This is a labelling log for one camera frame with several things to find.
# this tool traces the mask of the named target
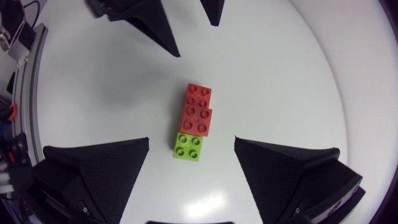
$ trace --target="textured black surface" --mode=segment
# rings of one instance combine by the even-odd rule
[[[119,223],[148,152],[148,139],[83,159],[81,176],[108,223]]]
[[[235,153],[263,223],[276,223],[300,180],[303,164],[240,138],[235,140]]]
[[[223,13],[225,0],[200,0],[207,17],[209,18],[210,24],[218,26],[221,20],[221,14]]]
[[[44,148],[45,160],[78,171],[108,223],[119,223],[149,150],[148,138],[75,148]]]

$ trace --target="black plastic part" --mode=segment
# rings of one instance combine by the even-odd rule
[[[340,209],[362,177],[336,148],[311,150],[236,138],[235,153],[264,223],[306,215],[320,223]]]
[[[219,26],[225,0],[200,0],[200,2],[205,9],[210,24]]]
[[[1,11],[2,26],[13,38],[17,35],[18,28],[24,21],[25,12],[20,1],[5,1],[3,4]]]
[[[32,48],[33,41],[35,40],[35,32],[27,22],[24,24],[18,40],[26,49],[30,50]]]
[[[361,187],[358,187],[356,193],[333,215],[325,219],[322,224],[341,223],[353,211],[355,206],[363,198],[363,195],[365,195],[365,191]]]
[[[105,14],[98,0],[85,0],[85,2],[95,17],[101,17]]]
[[[0,150],[8,167],[17,168],[32,166],[27,154],[27,142],[24,133],[16,136],[14,139],[2,141],[0,143]]]
[[[15,72],[12,73],[10,80],[8,81],[7,84],[7,92],[9,92],[10,94],[12,94],[12,92],[14,91],[14,80],[15,80]]]
[[[126,20],[174,57],[180,57],[169,21],[160,0],[128,1],[133,4],[123,12],[109,10],[110,21]]]

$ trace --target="toy brick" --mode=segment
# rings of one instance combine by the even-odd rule
[[[173,157],[198,161],[203,137],[191,134],[177,133]]]
[[[207,136],[210,127],[212,110],[200,106],[185,104],[181,112],[178,131],[196,136]]]
[[[211,89],[189,83],[185,92],[184,104],[209,108]]]

